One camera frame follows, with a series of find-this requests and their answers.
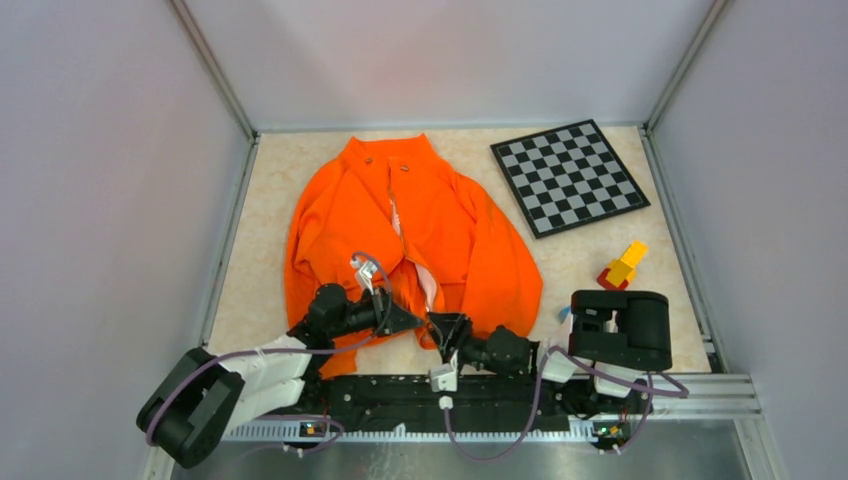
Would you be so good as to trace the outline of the orange zip-up jacket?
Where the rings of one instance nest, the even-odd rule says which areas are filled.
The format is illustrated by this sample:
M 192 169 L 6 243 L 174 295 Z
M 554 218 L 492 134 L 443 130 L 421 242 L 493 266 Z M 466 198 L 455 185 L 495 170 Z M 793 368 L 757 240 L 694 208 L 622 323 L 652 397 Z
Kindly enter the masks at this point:
M 416 316 L 464 313 L 481 338 L 498 327 L 521 336 L 534 327 L 543 280 L 525 242 L 485 189 L 425 136 L 353 138 L 310 179 L 283 261 L 290 323 L 324 284 L 361 295 L 350 265 L 357 252 L 378 261 L 395 303 Z

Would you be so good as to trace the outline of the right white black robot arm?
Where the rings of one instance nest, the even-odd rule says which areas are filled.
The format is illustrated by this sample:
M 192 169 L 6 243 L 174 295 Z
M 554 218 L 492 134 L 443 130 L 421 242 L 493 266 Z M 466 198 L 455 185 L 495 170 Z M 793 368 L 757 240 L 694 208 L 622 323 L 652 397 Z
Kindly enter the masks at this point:
M 507 378 L 533 375 L 555 383 L 583 371 L 593 376 L 586 385 L 589 404 L 612 412 L 641 374 L 672 366 L 669 300 L 651 291 L 578 290 L 563 323 L 544 341 L 503 325 L 478 338 L 463 313 L 429 315 L 428 331 L 443 361 L 429 373 L 435 392 L 456 391 L 466 365 Z

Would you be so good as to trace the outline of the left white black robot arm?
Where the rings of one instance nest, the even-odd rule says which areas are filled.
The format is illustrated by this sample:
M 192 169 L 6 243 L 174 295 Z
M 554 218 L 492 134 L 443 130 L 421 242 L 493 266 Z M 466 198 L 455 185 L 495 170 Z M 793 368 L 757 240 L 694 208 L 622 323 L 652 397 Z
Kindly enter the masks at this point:
M 385 288 L 351 301 L 341 285 L 325 284 L 304 317 L 262 347 L 223 355 L 202 347 L 187 351 L 145 402 L 136 425 L 149 445 L 192 468 L 236 427 L 286 407 L 302 414 L 314 410 L 321 397 L 320 368 L 363 344 L 343 347 L 339 338 L 362 333 L 372 340 L 423 324 Z

